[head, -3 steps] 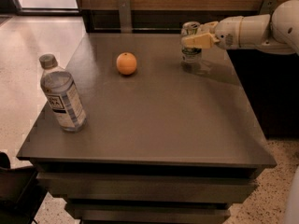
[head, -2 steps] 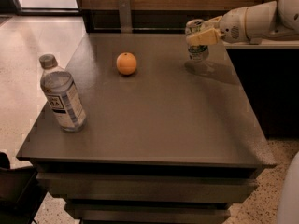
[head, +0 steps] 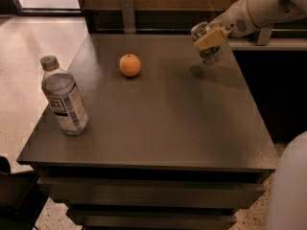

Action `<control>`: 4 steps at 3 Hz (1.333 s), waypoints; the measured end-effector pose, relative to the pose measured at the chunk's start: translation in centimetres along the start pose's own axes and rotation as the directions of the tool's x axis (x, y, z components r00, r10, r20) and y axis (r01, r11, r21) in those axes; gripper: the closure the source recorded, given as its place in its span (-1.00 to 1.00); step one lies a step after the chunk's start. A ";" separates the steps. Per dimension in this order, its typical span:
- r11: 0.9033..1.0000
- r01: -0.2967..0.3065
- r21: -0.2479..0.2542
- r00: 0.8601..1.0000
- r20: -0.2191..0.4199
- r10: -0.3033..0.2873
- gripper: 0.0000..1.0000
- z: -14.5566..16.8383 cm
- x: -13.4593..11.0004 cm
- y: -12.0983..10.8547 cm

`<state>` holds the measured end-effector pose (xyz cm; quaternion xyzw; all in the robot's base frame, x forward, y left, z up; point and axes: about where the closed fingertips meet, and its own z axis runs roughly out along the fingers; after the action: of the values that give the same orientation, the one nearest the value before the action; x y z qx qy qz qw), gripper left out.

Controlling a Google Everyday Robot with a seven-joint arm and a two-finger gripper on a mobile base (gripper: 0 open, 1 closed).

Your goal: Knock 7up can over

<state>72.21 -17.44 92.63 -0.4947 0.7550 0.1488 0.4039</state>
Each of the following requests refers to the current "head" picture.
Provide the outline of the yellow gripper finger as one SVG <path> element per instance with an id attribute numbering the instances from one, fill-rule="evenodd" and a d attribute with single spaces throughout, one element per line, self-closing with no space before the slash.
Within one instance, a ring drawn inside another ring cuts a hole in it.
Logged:
<path id="1" fill-rule="evenodd" d="M 226 27 L 214 27 L 206 30 L 205 28 L 193 28 L 193 43 L 199 50 L 207 50 L 212 47 L 217 47 L 226 42 L 230 30 Z"/>
<path id="2" fill-rule="evenodd" d="M 213 19 L 210 23 L 210 27 L 222 27 L 224 25 L 224 14 L 220 14 L 215 19 Z"/>

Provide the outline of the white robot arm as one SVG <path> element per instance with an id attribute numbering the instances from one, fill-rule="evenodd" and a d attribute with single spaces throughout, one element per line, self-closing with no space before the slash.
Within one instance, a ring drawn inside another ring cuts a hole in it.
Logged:
<path id="1" fill-rule="evenodd" d="M 305 18 L 307 0 L 239 0 L 209 23 L 202 22 L 191 30 L 199 50 L 220 46 L 229 36 L 244 37 L 269 24 Z"/>

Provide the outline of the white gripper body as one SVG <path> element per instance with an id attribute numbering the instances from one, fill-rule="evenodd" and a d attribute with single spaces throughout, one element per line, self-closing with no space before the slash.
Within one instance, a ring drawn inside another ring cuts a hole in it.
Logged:
<path id="1" fill-rule="evenodd" d="M 232 4 L 224 13 L 223 23 L 232 37 L 241 38 L 258 30 L 250 18 L 248 0 L 239 0 Z"/>

